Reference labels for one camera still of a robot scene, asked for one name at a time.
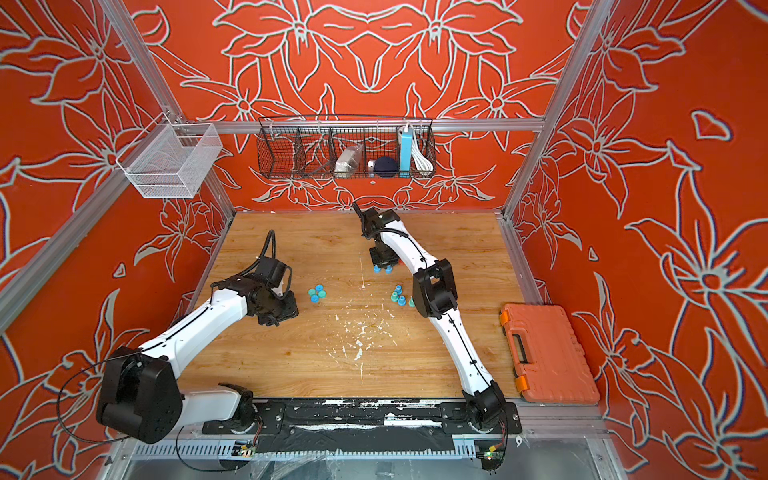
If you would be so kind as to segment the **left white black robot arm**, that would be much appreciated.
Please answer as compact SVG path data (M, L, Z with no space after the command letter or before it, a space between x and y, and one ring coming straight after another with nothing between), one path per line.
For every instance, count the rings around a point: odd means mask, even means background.
M277 257L269 231L256 259L211 285L210 298L168 330L136 348L121 347L105 362L95 411L99 424L145 444L187 425L220 422L247 432L259 422L251 390L222 383L183 392L178 380L220 334L244 318L271 327L298 316L292 269Z

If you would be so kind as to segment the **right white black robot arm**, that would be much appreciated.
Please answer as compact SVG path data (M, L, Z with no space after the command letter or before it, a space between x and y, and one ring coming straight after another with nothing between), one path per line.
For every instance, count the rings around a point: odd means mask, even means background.
M486 433L507 426L506 399L483 364L466 331L458 308L458 292L451 263L427 252L408 232L393 210L353 210L362 236L372 240L372 263L385 268L402 262L412 274L412 298L418 313L439 333L457 370L466 402L468 422Z

